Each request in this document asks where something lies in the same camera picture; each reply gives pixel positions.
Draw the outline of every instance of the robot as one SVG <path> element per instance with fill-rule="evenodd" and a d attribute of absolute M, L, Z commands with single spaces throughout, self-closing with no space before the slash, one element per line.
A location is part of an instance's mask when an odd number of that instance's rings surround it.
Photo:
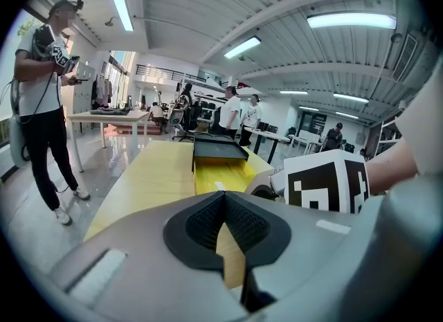
<path fill-rule="evenodd" d="M 238 192 L 197 195 L 124 217 L 49 277 L 28 276 L 72 321 L 372 321 L 440 241 L 442 180 L 397 184 L 358 215 Z M 215 253 L 224 222 L 246 257 L 240 300 Z"/>

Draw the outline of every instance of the white t-shirt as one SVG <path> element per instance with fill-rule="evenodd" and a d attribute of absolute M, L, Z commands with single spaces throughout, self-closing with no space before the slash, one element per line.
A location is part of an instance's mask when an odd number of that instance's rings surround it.
<path fill-rule="evenodd" d="M 220 122 L 219 125 L 221 127 L 226 127 L 230 118 L 230 114 L 232 111 L 237 110 L 237 115 L 235 116 L 232 124 L 230 125 L 231 129 L 240 128 L 240 98 L 233 96 L 230 100 L 228 100 L 221 107 L 220 110 Z"/>
<path fill-rule="evenodd" d="M 155 105 L 151 107 L 150 113 L 152 113 L 152 116 L 155 118 L 162 118 L 163 117 L 163 110 L 159 105 Z"/>
<path fill-rule="evenodd" d="M 33 47 L 33 35 L 34 32 L 39 28 L 39 26 L 32 26 L 29 30 L 23 35 L 21 38 L 19 47 L 17 48 L 16 54 L 19 50 L 28 51 L 31 54 Z M 64 41 L 61 36 L 56 37 L 57 44 L 61 47 L 64 47 Z M 40 99 L 43 96 L 46 85 L 48 84 L 48 89 L 40 103 L 37 111 L 37 105 L 39 104 Z M 50 76 L 48 73 L 43 77 L 39 77 L 36 80 L 20 82 L 19 85 L 19 93 L 20 93 L 20 115 L 33 115 L 34 112 L 36 114 L 47 113 L 48 111 L 57 110 L 60 108 L 62 104 L 62 80 L 59 76 L 57 76 L 56 72 Z"/>
<path fill-rule="evenodd" d="M 250 105 L 246 116 L 244 117 L 244 126 L 255 127 L 257 126 L 257 120 L 262 118 L 262 108 L 257 104 L 256 106 Z"/>

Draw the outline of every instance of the black pants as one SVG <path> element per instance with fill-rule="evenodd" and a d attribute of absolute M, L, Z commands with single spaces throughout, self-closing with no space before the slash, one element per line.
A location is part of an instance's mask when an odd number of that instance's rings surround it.
<path fill-rule="evenodd" d="M 166 122 L 166 119 L 164 117 L 156 118 L 155 116 L 153 116 L 152 119 L 154 119 L 155 123 L 159 123 L 161 129 L 166 130 L 166 125 L 168 123 Z"/>
<path fill-rule="evenodd" d="M 31 116 L 22 116 L 21 122 L 25 123 Z M 60 206 L 55 188 L 49 178 L 46 157 L 48 147 L 57 162 L 64 180 L 72 190 L 77 189 L 78 183 L 69 164 L 68 149 L 66 147 L 66 126 L 62 108 L 35 114 L 29 123 L 21 126 L 26 147 L 33 167 L 35 183 L 46 205 L 55 210 Z"/>
<path fill-rule="evenodd" d="M 237 133 L 237 129 L 229 129 L 227 130 L 225 127 L 220 127 L 221 135 L 228 135 L 235 140 L 235 134 Z"/>
<path fill-rule="evenodd" d="M 251 142 L 249 141 L 249 138 L 251 137 L 252 132 L 246 131 L 245 126 L 242 128 L 242 138 L 240 139 L 240 142 L 238 143 L 240 146 L 247 146 L 250 145 Z"/>

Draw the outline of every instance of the hanging clothes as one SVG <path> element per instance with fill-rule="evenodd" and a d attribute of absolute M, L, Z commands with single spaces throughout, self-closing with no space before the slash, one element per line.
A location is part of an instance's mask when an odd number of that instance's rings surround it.
<path fill-rule="evenodd" d="M 97 99 L 97 79 L 98 76 L 96 76 L 96 80 L 92 83 L 91 104 L 93 104 L 94 100 Z"/>
<path fill-rule="evenodd" d="M 108 80 L 108 103 L 111 102 L 112 99 L 112 82 Z"/>
<path fill-rule="evenodd" d="M 106 85 L 105 85 L 105 79 L 100 77 L 100 80 L 98 81 L 98 85 L 97 85 L 97 103 L 100 105 L 105 105 L 107 104 L 107 98 L 108 93 L 106 90 Z"/>

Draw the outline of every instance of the railing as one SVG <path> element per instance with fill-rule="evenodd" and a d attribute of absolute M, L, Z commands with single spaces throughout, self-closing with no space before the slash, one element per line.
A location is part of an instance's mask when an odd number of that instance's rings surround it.
<path fill-rule="evenodd" d="M 145 66 L 144 64 L 137 64 L 136 75 L 146 75 L 148 77 L 164 78 L 166 80 L 173 80 L 180 82 L 185 74 L 183 72 L 162 69 L 160 67 L 151 67 L 151 66 Z M 206 82 L 204 78 L 197 77 L 195 75 L 190 75 L 189 73 L 186 74 L 186 77 L 190 78 L 191 80 Z"/>
<path fill-rule="evenodd" d="M 228 86 L 228 81 L 220 83 L 221 88 L 226 88 L 227 86 Z M 235 81 L 235 88 L 237 88 L 237 89 L 250 88 L 250 86 L 248 86 L 246 83 Z"/>

